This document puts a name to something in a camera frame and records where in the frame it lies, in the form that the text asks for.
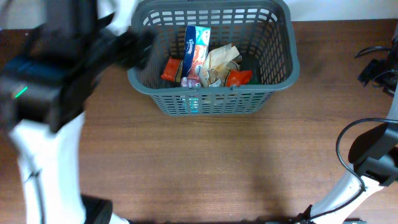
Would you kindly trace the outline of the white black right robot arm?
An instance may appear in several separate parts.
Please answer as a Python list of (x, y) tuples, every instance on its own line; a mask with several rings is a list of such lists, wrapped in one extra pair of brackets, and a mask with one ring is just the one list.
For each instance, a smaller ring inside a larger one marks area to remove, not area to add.
[[(323, 199), (310, 205), (293, 223), (347, 223), (348, 217), (372, 194), (397, 182), (397, 34), (386, 47), (384, 60), (372, 60), (360, 73), (363, 86), (382, 88), (393, 98), (386, 118), (353, 121), (339, 133), (335, 151), (345, 174)], [(352, 143), (348, 161), (342, 159), (340, 142), (352, 127), (377, 122), (378, 126), (360, 134)]]

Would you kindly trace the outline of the orange-ended pasta packet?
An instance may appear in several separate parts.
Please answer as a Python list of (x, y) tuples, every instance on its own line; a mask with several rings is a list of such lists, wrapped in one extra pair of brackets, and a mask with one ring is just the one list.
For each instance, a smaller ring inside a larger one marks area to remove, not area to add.
[[(169, 58), (161, 79), (179, 83), (181, 87), (201, 88), (204, 87), (199, 78), (188, 79), (182, 77), (183, 60), (176, 58)], [(207, 87), (222, 87), (222, 86), (240, 86), (246, 85), (251, 81), (252, 70), (239, 71), (239, 64), (237, 61), (230, 61), (222, 72), (216, 70), (208, 70), (205, 72), (210, 80)]]

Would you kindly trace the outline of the multicolour tissue pack bundle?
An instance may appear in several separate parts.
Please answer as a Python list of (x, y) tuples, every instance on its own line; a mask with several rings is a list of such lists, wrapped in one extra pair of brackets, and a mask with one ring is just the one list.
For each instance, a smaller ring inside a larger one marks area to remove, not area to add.
[(185, 54), (182, 64), (181, 87), (203, 87), (200, 72), (208, 55), (211, 29), (187, 26), (185, 29)]

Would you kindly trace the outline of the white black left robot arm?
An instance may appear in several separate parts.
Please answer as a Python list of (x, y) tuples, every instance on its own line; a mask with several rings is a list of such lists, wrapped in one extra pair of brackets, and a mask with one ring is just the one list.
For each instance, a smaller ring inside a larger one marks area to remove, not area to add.
[(131, 32), (137, 2), (45, 1), (44, 23), (1, 71), (1, 127), (17, 152), (27, 223), (124, 223), (83, 195), (84, 104), (112, 64), (146, 66), (154, 35)]

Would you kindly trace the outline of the beige clear snack bag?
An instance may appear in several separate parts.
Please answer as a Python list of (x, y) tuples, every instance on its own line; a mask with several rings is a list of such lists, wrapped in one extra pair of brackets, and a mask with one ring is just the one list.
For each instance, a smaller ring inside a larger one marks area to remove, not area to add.
[(236, 46), (224, 45), (212, 50), (200, 70), (199, 77), (204, 87), (225, 86), (232, 70), (239, 70), (242, 56)]

